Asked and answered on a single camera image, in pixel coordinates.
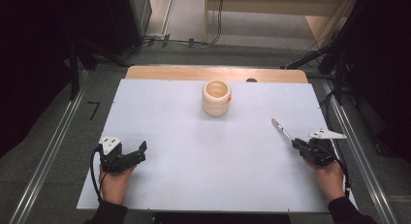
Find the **white board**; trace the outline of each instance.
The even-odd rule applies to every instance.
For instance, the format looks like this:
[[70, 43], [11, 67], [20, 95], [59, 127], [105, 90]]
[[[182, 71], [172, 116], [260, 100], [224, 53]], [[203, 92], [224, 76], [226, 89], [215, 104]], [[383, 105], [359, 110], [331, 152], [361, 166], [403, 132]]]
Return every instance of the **white board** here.
[[[328, 212], [315, 175], [294, 138], [327, 129], [311, 84], [229, 82], [230, 109], [202, 110], [205, 81], [122, 80], [102, 136], [123, 153], [147, 142], [130, 178], [125, 206], [152, 211]], [[94, 160], [98, 174], [99, 157]], [[97, 208], [90, 174], [78, 208]]]

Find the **gray floor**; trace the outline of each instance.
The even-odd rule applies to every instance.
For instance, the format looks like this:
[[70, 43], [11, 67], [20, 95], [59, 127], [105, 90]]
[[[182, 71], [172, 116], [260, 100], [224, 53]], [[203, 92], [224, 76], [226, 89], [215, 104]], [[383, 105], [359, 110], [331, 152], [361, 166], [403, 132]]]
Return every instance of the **gray floor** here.
[[[303, 54], [301, 48], [292, 47], [213, 46], [211, 48], [188, 48], [169, 44], [162, 48], [161, 44], [155, 44], [136, 51], [128, 62], [137, 65], [228, 65], [264, 69], [286, 65]], [[82, 182], [88, 171], [91, 150], [99, 141], [116, 88], [127, 70], [127, 68], [121, 68], [107, 62], [104, 58], [100, 61], [96, 71], [85, 73], [84, 78], [88, 78], [88, 80], [82, 85], [84, 90], [81, 100], [79, 100], [79, 106], [65, 135], [62, 136], [64, 138], [61, 138], [59, 149], [52, 160], [49, 171], [47, 171], [44, 183], [42, 183], [43, 186], [41, 186], [40, 192], [34, 196], [33, 206], [27, 212], [25, 223], [82, 223], [83, 220], [93, 215], [92, 210], [77, 210], [76, 205], [83, 186]], [[309, 66], [304, 65], [302, 68], [309, 76], [315, 75], [318, 63], [313, 61], [309, 64]], [[323, 87], [323, 79], [310, 78], [309, 82], [313, 85], [318, 100], [324, 99], [326, 91]], [[0, 193], [2, 194], [0, 223], [8, 223], [11, 220], [25, 187], [36, 173], [39, 163], [42, 162], [42, 157], [53, 139], [60, 119], [65, 114], [67, 107], [73, 105], [69, 102], [70, 91], [71, 87], [68, 85], [39, 118], [27, 138], [0, 159]], [[101, 104], [92, 119], [90, 117], [94, 112], [95, 105], [89, 104], [89, 102]], [[411, 195], [409, 176], [411, 165], [401, 158], [387, 158], [376, 153], [372, 135], [360, 113], [345, 97], [344, 108], [362, 143], [363, 150], [389, 198], [398, 223], [411, 223], [411, 202], [409, 199]], [[339, 130], [339, 123], [334, 115], [331, 116], [331, 122], [335, 130]], [[355, 182], [353, 193], [360, 211], [379, 220], [379, 214], [352, 152], [344, 141], [341, 141], [340, 145], [348, 163], [352, 180]], [[401, 200], [398, 196], [408, 197]], [[327, 214], [298, 213], [290, 216], [293, 224], [332, 223]], [[127, 215], [126, 223], [151, 223], [151, 213], [132, 210]]]

